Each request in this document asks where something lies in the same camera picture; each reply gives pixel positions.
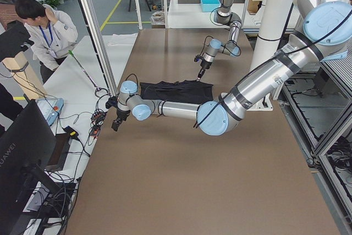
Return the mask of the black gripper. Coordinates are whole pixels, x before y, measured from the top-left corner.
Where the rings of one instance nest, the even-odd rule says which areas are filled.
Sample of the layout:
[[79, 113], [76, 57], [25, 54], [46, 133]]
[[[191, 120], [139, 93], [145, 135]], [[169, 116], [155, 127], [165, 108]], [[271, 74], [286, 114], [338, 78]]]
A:
[[201, 78], [203, 77], [204, 73], [206, 72], [206, 70], [210, 69], [210, 66], [211, 66], [211, 62], [208, 62], [206, 60], [202, 60], [200, 66], [201, 66], [201, 69], [197, 75], [197, 81], [200, 81]]
[[130, 115], [130, 111], [120, 110], [119, 108], [116, 110], [117, 117], [113, 120], [111, 128], [117, 132], [119, 126], [127, 120]]

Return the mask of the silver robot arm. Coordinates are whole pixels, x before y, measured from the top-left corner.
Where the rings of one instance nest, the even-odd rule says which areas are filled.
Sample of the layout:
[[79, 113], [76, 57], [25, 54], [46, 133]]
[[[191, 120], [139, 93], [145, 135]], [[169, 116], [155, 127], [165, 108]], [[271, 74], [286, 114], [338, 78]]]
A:
[[[234, 129], [245, 112], [271, 91], [296, 74], [309, 62], [340, 59], [347, 55], [345, 45], [351, 38], [351, 5], [349, 0], [292, 0], [300, 12], [300, 21], [289, 41], [271, 57], [251, 70], [229, 92], [217, 101], [202, 104], [143, 99], [137, 84], [122, 82], [117, 101], [117, 130], [128, 116], [143, 121], [152, 114], [193, 119], [195, 127], [208, 135], [222, 135]], [[215, 22], [234, 27], [230, 12], [233, 0], [223, 0], [214, 16]]]
[[218, 52], [233, 57], [240, 55], [240, 48], [237, 45], [237, 39], [242, 23], [240, 17], [231, 11], [234, 0], [222, 0], [221, 5], [214, 9], [213, 21], [217, 25], [229, 27], [229, 38], [226, 43], [212, 39], [208, 45], [204, 45], [200, 54], [195, 57], [195, 61], [201, 61], [201, 69], [197, 75], [197, 81], [200, 81], [205, 71], [208, 70]]

